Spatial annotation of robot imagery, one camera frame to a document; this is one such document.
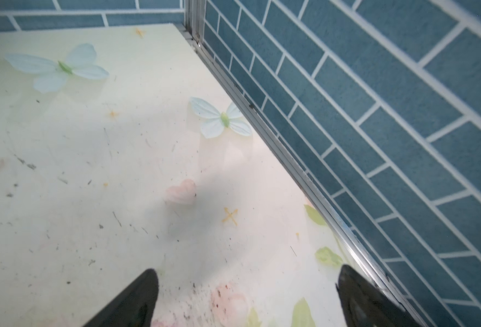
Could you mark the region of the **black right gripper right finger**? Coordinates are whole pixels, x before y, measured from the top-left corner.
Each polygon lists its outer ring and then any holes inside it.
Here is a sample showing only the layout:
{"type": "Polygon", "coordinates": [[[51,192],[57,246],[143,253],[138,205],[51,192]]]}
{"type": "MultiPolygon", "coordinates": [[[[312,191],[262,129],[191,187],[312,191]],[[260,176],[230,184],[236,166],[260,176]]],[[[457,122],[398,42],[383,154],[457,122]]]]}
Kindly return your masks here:
{"type": "Polygon", "coordinates": [[[346,325],[349,327],[419,327],[405,310],[393,304],[378,288],[351,266],[344,264],[336,285],[346,325]]]}

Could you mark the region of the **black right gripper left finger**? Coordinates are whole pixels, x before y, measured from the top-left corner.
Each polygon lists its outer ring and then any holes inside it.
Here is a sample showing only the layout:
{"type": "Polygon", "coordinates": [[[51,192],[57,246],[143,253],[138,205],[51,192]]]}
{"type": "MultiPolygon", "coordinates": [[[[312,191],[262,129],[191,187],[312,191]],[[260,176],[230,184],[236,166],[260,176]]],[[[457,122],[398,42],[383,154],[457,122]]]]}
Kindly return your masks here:
{"type": "Polygon", "coordinates": [[[92,317],[85,327],[150,326],[159,295],[157,272],[146,269],[118,296],[92,317]]]}

